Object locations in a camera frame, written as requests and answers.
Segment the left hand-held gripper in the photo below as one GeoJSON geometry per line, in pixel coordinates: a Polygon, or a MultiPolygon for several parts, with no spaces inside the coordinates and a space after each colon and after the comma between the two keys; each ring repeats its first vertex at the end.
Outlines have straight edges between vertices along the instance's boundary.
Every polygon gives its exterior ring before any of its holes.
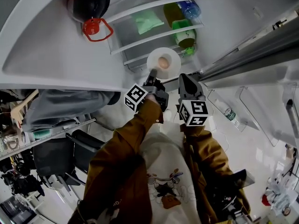
{"type": "Polygon", "coordinates": [[[168,107],[169,94],[165,91],[164,85],[156,77],[157,70],[152,69],[142,86],[134,84],[125,93],[124,104],[136,112],[140,108],[140,105],[144,103],[145,97],[148,94],[152,94],[164,112],[168,107]]]}

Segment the grey coat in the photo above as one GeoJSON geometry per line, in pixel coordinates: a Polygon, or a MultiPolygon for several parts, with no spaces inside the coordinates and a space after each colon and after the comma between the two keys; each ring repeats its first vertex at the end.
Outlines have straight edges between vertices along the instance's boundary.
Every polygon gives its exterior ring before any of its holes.
{"type": "Polygon", "coordinates": [[[22,122],[25,132],[53,128],[108,104],[114,91],[40,90],[22,122]]]}

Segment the green box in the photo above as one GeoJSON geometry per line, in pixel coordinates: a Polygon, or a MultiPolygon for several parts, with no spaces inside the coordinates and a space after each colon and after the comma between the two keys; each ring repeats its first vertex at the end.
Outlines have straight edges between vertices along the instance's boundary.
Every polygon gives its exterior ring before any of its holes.
{"type": "Polygon", "coordinates": [[[46,138],[49,135],[51,135],[51,131],[49,129],[43,129],[43,130],[33,132],[33,138],[35,140],[46,138]]]}

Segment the black mesh office chair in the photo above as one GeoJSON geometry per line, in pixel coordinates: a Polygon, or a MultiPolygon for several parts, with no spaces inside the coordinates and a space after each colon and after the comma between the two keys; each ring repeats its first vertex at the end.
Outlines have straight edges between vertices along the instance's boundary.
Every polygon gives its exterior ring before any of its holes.
{"type": "Polygon", "coordinates": [[[33,159],[37,173],[48,178],[55,175],[66,188],[71,185],[83,185],[76,169],[87,173],[89,163],[105,142],[83,132],[75,130],[66,133],[64,138],[50,139],[33,147],[33,159]]]}

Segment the white refrigerator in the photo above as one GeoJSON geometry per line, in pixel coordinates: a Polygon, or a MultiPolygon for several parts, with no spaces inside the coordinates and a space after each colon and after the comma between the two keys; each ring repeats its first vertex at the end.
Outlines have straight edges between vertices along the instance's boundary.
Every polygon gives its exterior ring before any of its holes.
{"type": "MultiPolygon", "coordinates": [[[[175,0],[111,0],[97,42],[88,41],[66,0],[0,0],[0,88],[124,91],[148,74],[146,59],[160,47],[182,50],[167,24],[139,34],[138,11],[154,11],[175,0]]],[[[194,0],[201,9],[195,54],[181,72],[217,64],[246,41],[299,7],[299,0],[194,0]]]]}

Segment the dark soda bottle red cap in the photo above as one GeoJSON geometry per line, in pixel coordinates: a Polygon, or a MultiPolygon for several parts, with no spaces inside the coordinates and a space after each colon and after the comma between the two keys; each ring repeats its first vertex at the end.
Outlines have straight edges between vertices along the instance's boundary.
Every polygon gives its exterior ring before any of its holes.
{"type": "Polygon", "coordinates": [[[71,17],[80,23],[83,35],[90,42],[101,42],[113,35],[113,29],[103,18],[109,5],[110,0],[67,0],[71,17]],[[104,38],[97,38],[102,25],[108,29],[109,34],[104,38]]]}

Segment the person's left forearm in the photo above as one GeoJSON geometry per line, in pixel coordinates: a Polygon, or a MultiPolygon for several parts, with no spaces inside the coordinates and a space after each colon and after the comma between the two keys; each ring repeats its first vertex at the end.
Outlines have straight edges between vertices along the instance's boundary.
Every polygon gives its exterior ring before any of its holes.
{"type": "Polygon", "coordinates": [[[91,160],[88,173],[114,172],[128,165],[137,156],[150,128],[163,122],[161,106],[153,94],[147,95],[134,117],[116,129],[110,141],[91,160]]]}

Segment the person's right forearm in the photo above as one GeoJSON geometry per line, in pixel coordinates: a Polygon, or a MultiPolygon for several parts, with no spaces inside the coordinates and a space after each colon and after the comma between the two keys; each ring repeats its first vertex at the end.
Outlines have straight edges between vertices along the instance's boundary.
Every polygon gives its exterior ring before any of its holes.
{"type": "Polygon", "coordinates": [[[231,175],[228,164],[228,157],[212,136],[212,133],[205,130],[203,126],[180,126],[184,133],[186,143],[191,145],[195,153],[195,161],[199,164],[204,177],[216,179],[221,176],[231,175]]]}

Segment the green label tea bottle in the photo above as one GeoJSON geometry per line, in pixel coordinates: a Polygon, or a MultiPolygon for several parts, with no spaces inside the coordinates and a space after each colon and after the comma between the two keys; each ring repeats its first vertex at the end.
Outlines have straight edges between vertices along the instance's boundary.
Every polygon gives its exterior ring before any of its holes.
{"type": "MultiPolygon", "coordinates": [[[[165,4],[163,7],[165,18],[172,30],[187,28],[192,23],[186,19],[176,3],[165,4]]],[[[184,30],[173,34],[176,44],[183,49],[186,56],[195,52],[195,31],[194,29],[184,30]]]]}

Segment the white round plate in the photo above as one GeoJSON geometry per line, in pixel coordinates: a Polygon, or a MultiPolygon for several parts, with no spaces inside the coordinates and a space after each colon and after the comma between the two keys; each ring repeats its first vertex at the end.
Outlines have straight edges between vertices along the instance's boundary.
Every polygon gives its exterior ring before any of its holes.
{"type": "Polygon", "coordinates": [[[151,71],[152,69],[157,70],[157,78],[159,79],[170,79],[175,77],[181,69],[180,56],[170,48],[157,48],[153,50],[147,58],[147,68],[151,71]],[[167,69],[161,69],[158,65],[158,59],[164,57],[169,62],[167,69]]]}

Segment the beige tape roll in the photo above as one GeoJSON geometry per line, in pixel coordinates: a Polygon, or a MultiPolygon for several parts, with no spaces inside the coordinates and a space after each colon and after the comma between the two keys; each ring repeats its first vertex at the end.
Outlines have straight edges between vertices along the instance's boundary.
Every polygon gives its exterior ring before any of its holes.
{"type": "Polygon", "coordinates": [[[25,143],[25,134],[21,130],[8,130],[1,134],[4,144],[10,150],[19,148],[21,144],[25,143]]]}

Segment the black waist-worn device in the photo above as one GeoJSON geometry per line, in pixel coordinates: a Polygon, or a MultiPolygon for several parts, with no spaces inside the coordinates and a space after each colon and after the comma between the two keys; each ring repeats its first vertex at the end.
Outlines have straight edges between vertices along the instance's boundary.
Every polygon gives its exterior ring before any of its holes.
{"type": "Polygon", "coordinates": [[[220,211],[229,215],[243,208],[249,214],[250,205],[244,194],[244,188],[255,183],[255,178],[246,169],[223,176],[220,182],[220,211]]]}

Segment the white refrigerator door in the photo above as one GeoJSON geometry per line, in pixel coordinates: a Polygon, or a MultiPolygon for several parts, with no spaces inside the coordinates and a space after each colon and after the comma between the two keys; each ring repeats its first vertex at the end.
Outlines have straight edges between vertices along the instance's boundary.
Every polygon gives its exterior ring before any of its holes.
{"type": "Polygon", "coordinates": [[[225,89],[224,100],[250,120],[271,145],[299,149],[299,17],[200,76],[207,88],[225,89]]]}

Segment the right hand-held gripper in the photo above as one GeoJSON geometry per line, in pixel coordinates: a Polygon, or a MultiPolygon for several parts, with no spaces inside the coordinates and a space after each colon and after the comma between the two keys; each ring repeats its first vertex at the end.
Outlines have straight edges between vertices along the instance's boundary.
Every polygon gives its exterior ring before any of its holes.
{"type": "Polygon", "coordinates": [[[184,73],[179,75],[178,84],[179,119],[186,126],[203,126],[208,119],[208,107],[201,85],[192,76],[184,73]]]}

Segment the person's white printed sweatshirt torso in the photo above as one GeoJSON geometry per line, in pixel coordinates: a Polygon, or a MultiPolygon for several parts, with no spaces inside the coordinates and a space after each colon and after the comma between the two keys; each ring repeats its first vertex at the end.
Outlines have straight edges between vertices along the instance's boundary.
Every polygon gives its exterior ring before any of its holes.
{"type": "Polygon", "coordinates": [[[140,152],[147,169],[151,224],[201,224],[179,125],[154,124],[140,152]]]}

